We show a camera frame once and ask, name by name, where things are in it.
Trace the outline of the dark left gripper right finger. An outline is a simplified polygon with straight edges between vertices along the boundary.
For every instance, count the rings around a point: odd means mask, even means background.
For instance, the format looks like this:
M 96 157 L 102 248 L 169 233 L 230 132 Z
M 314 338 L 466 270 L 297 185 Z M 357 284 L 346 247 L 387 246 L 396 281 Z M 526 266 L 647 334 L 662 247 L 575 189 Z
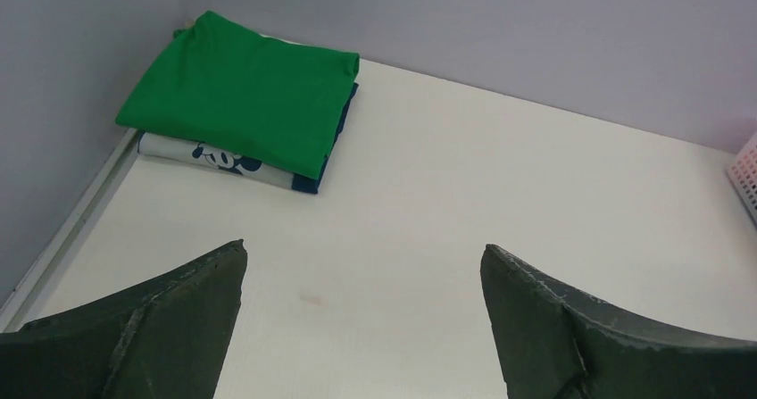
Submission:
M 753 398 L 756 344 L 629 312 L 497 245 L 480 262 L 511 398 Z

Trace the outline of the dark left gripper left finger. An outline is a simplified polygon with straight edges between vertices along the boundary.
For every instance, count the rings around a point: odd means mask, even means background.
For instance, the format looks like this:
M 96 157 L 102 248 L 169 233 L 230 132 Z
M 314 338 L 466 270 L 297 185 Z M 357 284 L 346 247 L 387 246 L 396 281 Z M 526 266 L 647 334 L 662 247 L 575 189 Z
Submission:
M 246 267 L 246 250 L 235 240 L 2 334 L 2 397 L 213 397 Z

